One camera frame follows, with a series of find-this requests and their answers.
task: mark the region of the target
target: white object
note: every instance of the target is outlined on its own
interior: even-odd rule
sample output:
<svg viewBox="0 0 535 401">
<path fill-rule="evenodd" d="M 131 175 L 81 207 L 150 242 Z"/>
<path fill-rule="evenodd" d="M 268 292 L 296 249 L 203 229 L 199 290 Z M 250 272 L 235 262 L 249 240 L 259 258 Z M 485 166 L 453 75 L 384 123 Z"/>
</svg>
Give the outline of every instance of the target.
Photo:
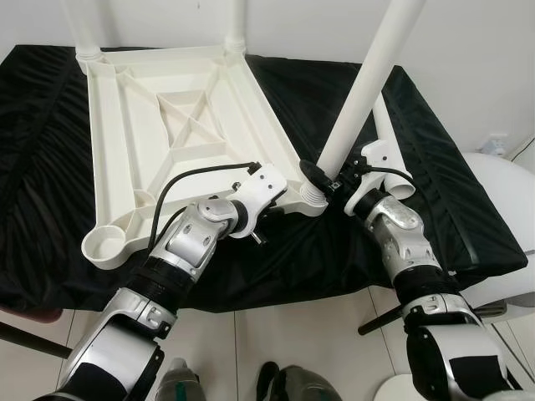
<svg viewBox="0 0 535 401">
<path fill-rule="evenodd" d="M 299 196 L 299 158 L 241 54 L 225 55 L 221 46 L 103 53 L 86 66 L 96 226 L 82 252 L 96 266 L 115 268 L 146 247 L 163 187 L 200 167 L 273 163 L 288 181 L 278 206 L 323 211 Z M 186 177 L 167 194 L 161 225 L 247 177 L 245 169 Z"/>
<path fill-rule="evenodd" d="M 232 238 L 248 236 L 257 225 L 258 216 L 276 196 L 287 189 L 286 180 L 273 165 L 265 165 L 249 177 L 239 189 L 227 197 L 238 200 L 247 209 L 247 224 L 232 233 Z"/>
<path fill-rule="evenodd" d="M 531 136 L 524 140 L 520 146 L 507 155 L 507 160 L 535 174 L 535 137 Z"/>
<path fill-rule="evenodd" d="M 330 179 L 338 175 L 347 159 L 424 5 L 425 0 L 390 2 L 324 150 L 319 156 L 318 167 Z M 307 201 L 321 199 L 321 192 L 309 182 L 305 183 L 301 194 Z"/>
<path fill-rule="evenodd" d="M 398 374 L 389 378 L 381 384 L 374 397 L 374 401 L 395 401 L 398 399 L 425 401 L 425 398 L 416 391 L 412 383 L 412 374 Z"/>
<path fill-rule="evenodd" d="M 478 153 L 463 154 L 472 172 L 524 251 L 535 250 L 535 175 L 510 161 Z M 468 287 L 463 297 L 472 307 L 528 292 L 535 292 L 535 255 L 523 269 Z M 515 316 L 524 309 L 514 308 Z"/>
<path fill-rule="evenodd" d="M 373 167 L 388 167 L 389 144 L 385 140 L 376 140 L 362 148 L 361 155 L 366 158 L 366 162 Z M 371 171 L 362 175 L 359 188 L 352 194 L 344 206 L 344 213 L 348 216 L 354 216 L 354 207 L 359 203 L 364 195 L 371 190 L 379 189 L 385 173 Z"/>
<path fill-rule="evenodd" d="M 400 146 L 398 140 L 395 138 L 394 128 L 392 127 L 388 109 L 381 93 L 379 93 L 375 101 L 373 112 L 377 137 L 388 143 L 388 167 L 401 171 L 412 178 L 412 175 L 405 167 Z M 385 189 L 399 201 L 407 199 L 415 193 L 415 187 L 409 181 L 395 174 L 386 175 Z"/>
</svg>

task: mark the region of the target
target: silver robot arm segment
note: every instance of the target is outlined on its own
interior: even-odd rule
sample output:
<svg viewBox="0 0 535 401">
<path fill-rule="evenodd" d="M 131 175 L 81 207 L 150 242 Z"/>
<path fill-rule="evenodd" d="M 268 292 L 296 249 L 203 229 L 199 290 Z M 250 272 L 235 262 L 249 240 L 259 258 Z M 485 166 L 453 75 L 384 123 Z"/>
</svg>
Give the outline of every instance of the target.
<svg viewBox="0 0 535 401">
<path fill-rule="evenodd" d="M 74 348 L 61 388 L 39 400 L 144 400 L 164 357 L 155 338 L 171 330 L 217 241 L 252 234 L 257 218 L 286 189 L 285 178 L 265 165 L 226 199 L 189 205 Z"/>
<path fill-rule="evenodd" d="M 474 400 L 512 389 L 499 347 L 442 271 L 420 216 L 376 189 L 354 212 L 379 243 L 403 307 L 418 392 L 430 400 Z"/>
</svg>

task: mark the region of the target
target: wall socket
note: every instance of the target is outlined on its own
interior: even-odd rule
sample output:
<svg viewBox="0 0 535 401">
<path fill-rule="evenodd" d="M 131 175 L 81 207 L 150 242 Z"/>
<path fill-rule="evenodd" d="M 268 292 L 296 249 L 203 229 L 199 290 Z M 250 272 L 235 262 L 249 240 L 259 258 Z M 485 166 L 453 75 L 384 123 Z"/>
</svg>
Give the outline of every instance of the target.
<svg viewBox="0 0 535 401">
<path fill-rule="evenodd" d="M 485 144 L 479 149 L 479 152 L 485 155 L 503 157 L 506 154 L 506 137 L 508 137 L 508 135 L 502 133 L 490 134 L 487 139 L 487 142 L 485 142 Z"/>
</svg>

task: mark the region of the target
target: floor tile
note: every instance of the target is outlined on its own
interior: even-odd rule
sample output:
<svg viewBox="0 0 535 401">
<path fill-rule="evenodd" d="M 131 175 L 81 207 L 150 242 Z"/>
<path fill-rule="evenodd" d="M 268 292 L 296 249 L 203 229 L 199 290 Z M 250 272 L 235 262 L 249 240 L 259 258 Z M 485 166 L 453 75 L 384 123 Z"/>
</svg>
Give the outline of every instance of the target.
<svg viewBox="0 0 535 401">
<path fill-rule="evenodd" d="M 400 305 L 395 291 L 390 288 L 372 286 L 369 288 L 369 293 L 378 315 Z M 388 348 L 395 374 L 410 373 L 406 350 L 407 335 L 403 329 L 403 320 L 399 318 L 383 326 L 381 331 L 385 336 L 386 347 Z"/>
<path fill-rule="evenodd" d="M 29 401 L 56 388 L 62 359 L 0 341 L 2 399 Z"/>
<path fill-rule="evenodd" d="M 74 348 L 78 341 L 80 341 L 84 334 L 91 328 L 99 315 L 100 312 L 75 311 L 73 324 L 70 328 L 69 338 L 67 340 L 67 347 Z"/>
<path fill-rule="evenodd" d="M 236 312 L 239 401 L 255 399 L 258 370 L 269 360 L 321 374 L 342 399 L 373 399 L 394 373 L 381 332 L 357 333 L 373 317 L 368 290 Z"/>
<path fill-rule="evenodd" d="M 535 313 L 511 319 L 507 323 L 532 373 L 535 373 Z"/>
<path fill-rule="evenodd" d="M 518 347 L 518 344 L 514 340 L 511 328 L 507 322 L 496 322 L 493 323 L 493 326 L 487 325 L 488 332 L 502 350 L 505 363 L 512 376 L 525 390 L 535 391 L 535 383 L 532 380 L 531 371 L 527 367 L 520 347 Z"/>
<path fill-rule="evenodd" d="M 174 358 L 184 358 L 199 375 L 208 400 L 236 401 L 234 313 L 179 311 L 178 322 L 160 346 L 166 353 L 147 399 L 155 398 L 160 380 Z"/>
<path fill-rule="evenodd" d="M 21 330 L 54 341 L 55 343 L 65 345 L 69 336 L 70 323 L 73 320 L 73 315 L 73 310 L 65 309 L 56 322 L 39 323 L 0 311 L 0 322 L 20 328 Z"/>
<path fill-rule="evenodd" d="M 56 343 L 65 344 L 73 311 L 64 311 L 54 323 L 38 323 L 6 312 L 0 321 Z M 0 340 L 2 399 L 28 401 L 55 390 L 62 359 Z"/>
</svg>

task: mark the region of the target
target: shoe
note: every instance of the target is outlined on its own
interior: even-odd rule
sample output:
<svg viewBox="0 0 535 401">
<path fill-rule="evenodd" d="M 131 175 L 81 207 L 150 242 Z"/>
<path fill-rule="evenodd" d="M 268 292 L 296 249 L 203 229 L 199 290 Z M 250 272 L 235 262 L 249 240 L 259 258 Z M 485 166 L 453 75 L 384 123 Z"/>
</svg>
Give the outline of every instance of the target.
<svg viewBox="0 0 535 401">
<path fill-rule="evenodd" d="M 264 401 L 268 395 L 269 384 L 279 372 L 275 362 L 266 362 L 260 368 L 257 381 L 257 401 Z"/>
</svg>

